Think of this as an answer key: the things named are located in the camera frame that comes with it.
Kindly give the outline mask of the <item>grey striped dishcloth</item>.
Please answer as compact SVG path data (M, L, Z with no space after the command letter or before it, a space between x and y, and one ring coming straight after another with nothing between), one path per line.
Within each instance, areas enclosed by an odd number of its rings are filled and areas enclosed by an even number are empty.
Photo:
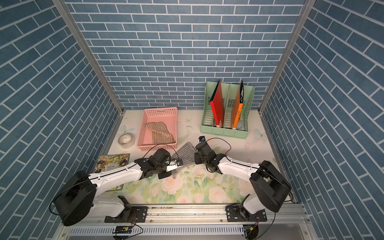
M179 159L182 162L175 170L172 170L173 179L176 179L177 175L186 167L195 164L195 153L197 153L195 147L190 142L187 142L177 151L177 155L172 156L172 160L177 161Z

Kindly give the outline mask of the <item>beige striped dishcloth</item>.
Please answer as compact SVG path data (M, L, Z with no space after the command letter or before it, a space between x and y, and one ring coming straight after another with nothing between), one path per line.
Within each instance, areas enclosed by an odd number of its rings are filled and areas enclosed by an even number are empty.
M172 144L176 142L164 122L150 122L146 124L146 127L152 133L153 144Z

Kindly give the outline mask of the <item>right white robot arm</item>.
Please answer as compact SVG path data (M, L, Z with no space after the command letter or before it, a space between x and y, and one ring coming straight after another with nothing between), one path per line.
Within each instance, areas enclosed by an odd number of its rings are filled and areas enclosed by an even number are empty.
M250 164L234 160L225 154L216 154L206 141L196 145L197 165L204 164L209 172L231 175L251 184L255 194L246 197L242 208L249 214L264 209L279 212L291 192L288 180L269 161Z

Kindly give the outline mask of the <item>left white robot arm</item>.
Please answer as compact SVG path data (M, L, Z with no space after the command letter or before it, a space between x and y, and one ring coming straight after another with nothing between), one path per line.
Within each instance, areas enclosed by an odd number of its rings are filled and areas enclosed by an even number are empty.
M159 179L171 176L178 167L170 153L158 149L149 158L142 157L123 167L101 173L75 173L54 197L56 207L64 226L72 226L86 217L104 217L107 223L132 222L135 216L132 205L124 196L117 200L100 199L99 195L129 182L158 175Z

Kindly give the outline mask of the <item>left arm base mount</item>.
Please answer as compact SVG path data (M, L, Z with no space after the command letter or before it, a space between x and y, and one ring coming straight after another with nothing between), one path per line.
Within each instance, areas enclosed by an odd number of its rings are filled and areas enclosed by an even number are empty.
M116 217L106 216L105 223L144 223L146 221L148 207L132 206L124 196L118 196L124 208Z

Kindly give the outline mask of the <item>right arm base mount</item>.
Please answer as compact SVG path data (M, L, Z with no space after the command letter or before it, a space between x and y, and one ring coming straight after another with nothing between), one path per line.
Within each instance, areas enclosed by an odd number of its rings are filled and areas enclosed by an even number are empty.
M249 213L243 203L250 196L248 194L240 204L229 204L225 207L228 222L266 222L265 210L260 210L255 214Z

